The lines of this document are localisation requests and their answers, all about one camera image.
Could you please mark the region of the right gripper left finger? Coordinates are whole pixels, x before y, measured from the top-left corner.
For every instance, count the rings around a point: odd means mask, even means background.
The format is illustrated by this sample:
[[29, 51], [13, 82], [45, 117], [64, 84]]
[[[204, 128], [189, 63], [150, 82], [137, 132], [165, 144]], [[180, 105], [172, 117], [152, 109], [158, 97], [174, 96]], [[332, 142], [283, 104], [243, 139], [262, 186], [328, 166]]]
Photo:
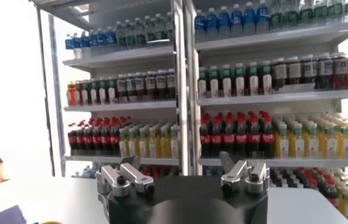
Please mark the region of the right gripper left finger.
[[129, 196], [131, 188], [146, 196], [155, 191], [154, 179], [139, 171], [141, 158], [137, 156], [122, 158], [116, 168], [111, 165], [102, 166], [96, 172], [97, 193], [115, 197]]

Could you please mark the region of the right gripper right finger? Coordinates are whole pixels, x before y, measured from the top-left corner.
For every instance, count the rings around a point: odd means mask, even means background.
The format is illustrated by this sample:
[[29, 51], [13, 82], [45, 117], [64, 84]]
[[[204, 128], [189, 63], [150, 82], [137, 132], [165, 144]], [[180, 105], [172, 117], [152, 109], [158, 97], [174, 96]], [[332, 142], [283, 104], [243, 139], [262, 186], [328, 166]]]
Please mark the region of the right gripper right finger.
[[233, 194], [241, 187], [250, 194], [268, 192], [270, 187], [270, 168], [259, 162], [249, 165], [245, 160], [233, 162], [228, 152], [220, 152], [220, 162], [225, 174], [221, 176], [220, 186], [224, 194]]

